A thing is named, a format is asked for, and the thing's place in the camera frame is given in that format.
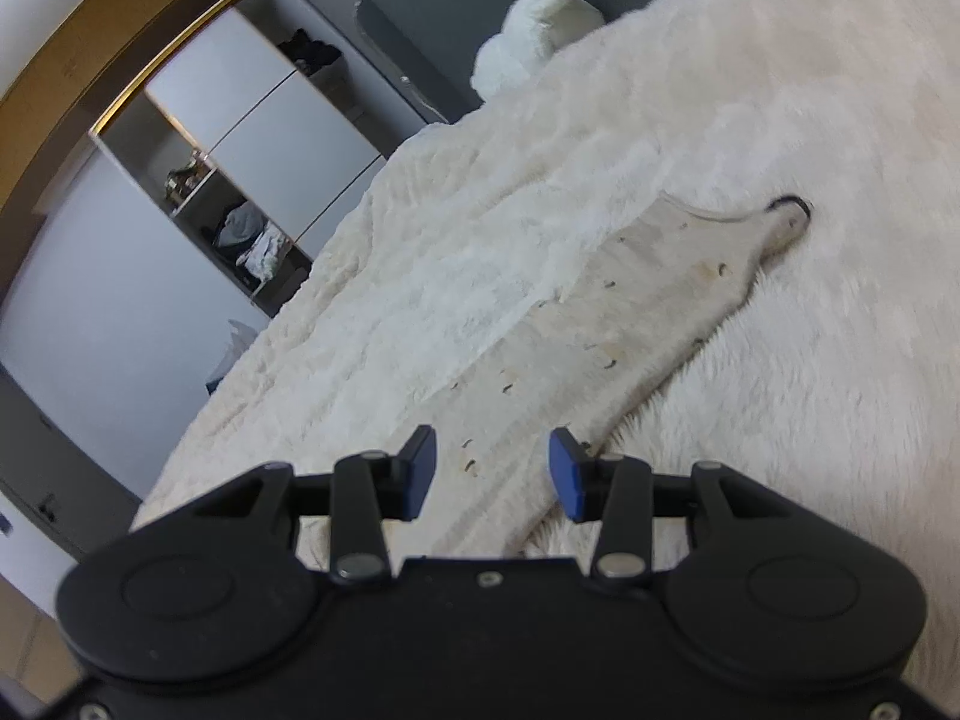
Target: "white fluffy blanket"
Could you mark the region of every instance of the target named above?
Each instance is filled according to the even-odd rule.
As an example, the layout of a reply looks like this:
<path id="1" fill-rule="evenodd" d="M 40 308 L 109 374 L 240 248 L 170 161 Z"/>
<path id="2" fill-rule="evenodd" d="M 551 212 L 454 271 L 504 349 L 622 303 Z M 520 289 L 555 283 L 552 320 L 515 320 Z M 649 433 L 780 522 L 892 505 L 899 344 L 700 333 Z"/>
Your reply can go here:
<path id="1" fill-rule="evenodd" d="M 657 0 L 404 145 L 190 427 L 140 521 L 382 445 L 660 191 L 812 202 L 623 443 L 714 457 L 905 560 L 909 674 L 960 709 L 960 0 Z M 544 525 L 542 548 L 583 529 Z"/>

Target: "open shelf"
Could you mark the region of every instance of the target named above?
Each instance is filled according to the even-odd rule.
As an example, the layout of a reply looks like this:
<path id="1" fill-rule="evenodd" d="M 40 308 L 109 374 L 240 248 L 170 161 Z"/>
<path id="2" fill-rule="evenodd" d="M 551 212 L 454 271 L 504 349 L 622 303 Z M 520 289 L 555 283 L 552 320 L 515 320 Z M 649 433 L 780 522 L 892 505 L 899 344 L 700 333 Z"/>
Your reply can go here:
<path id="1" fill-rule="evenodd" d="M 243 251 L 237 247 L 243 247 L 243 242 L 233 247 L 216 245 L 227 214 L 250 201 L 206 154 L 195 149 L 147 95 L 136 95 L 94 140 L 206 259 L 268 317 L 275 317 L 309 276 L 312 263 L 295 245 L 291 245 L 274 276 L 263 283 L 236 264 Z M 174 191 L 168 191 L 167 177 L 175 170 L 182 170 L 191 159 L 197 159 L 208 171 L 181 200 Z M 265 226 L 270 220 L 257 210 Z M 251 234 L 246 243 L 253 245 L 256 234 Z"/>

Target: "textured white throw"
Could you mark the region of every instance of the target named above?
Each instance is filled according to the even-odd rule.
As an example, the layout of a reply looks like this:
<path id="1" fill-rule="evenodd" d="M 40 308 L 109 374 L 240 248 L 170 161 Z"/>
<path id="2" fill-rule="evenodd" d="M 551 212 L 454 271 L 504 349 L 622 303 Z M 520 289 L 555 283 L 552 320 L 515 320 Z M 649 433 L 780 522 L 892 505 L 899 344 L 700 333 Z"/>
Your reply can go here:
<path id="1" fill-rule="evenodd" d="M 263 461 L 385 445 L 660 191 L 723 211 L 795 193 L 808 234 L 623 443 L 665 472 L 726 461 L 905 560 L 930 601 L 909 676 L 960 710 L 958 13 L 657 0 L 429 127 L 213 395 L 141 521 Z M 585 538 L 552 522 L 536 544 Z"/>
<path id="2" fill-rule="evenodd" d="M 556 501 L 550 430 L 568 427 L 599 454 L 624 415 L 743 303 L 761 260 L 807 224 L 794 202 L 722 217 L 661 197 L 613 233 L 562 302 L 531 307 L 386 443 L 402 446 L 418 424 L 437 431 L 421 515 L 387 529 L 395 562 L 515 555 Z M 306 538 L 315 563 L 327 565 L 329 536 Z"/>

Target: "metal screw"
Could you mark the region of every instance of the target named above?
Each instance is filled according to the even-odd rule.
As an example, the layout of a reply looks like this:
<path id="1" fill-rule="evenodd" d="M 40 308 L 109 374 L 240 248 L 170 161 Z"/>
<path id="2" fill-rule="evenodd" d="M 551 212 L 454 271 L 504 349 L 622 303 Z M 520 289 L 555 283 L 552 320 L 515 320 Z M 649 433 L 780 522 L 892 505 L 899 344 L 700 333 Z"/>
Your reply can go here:
<path id="1" fill-rule="evenodd" d="M 870 720 L 899 720 L 901 710 L 892 701 L 877 704 L 870 713 Z"/>
<path id="2" fill-rule="evenodd" d="M 646 560 L 630 552 L 610 552 L 597 560 L 597 571 L 606 579 L 632 579 L 646 570 Z"/>
<path id="3" fill-rule="evenodd" d="M 110 720 L 110 713 L 100 704 L 84 704 L 78 712 L 80 720 Z"/>
<path id="4" fill-rule="evenodd" d="M 503 584 L 503 574 L 499 571 L 484 571 L 477 574 L 477 584 L 485 590 L 496 587 L 498 584 Z"/>
<path id="5" fill-rule="evenodd" d="M 368 552 L 354 552 L 337 560 L 337 575 L 347 581 L 376 579 L 386 570 L 383 560 Z"/>

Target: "faux fur rug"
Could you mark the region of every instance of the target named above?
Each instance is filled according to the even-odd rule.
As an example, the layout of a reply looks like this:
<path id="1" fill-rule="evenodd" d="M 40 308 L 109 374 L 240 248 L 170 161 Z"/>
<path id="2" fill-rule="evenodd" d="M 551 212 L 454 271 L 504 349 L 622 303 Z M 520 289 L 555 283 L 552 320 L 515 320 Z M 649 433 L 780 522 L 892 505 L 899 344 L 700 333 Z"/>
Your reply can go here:
<path id="1" fill-rule="evenodd" d="M 383 445 L 660 191 L 719 211 L 799 194 L 805 240 L 619 443 L 666 472 L 722 459 L 905 560 L 930 600 L 909 676 L 956 712 L 958 13 L 657 0 L 429 127 L 224 380 L 140 521 L 263 461 L 327 469 Z M 588 537 L 554 521 L 530 551 Z"/>

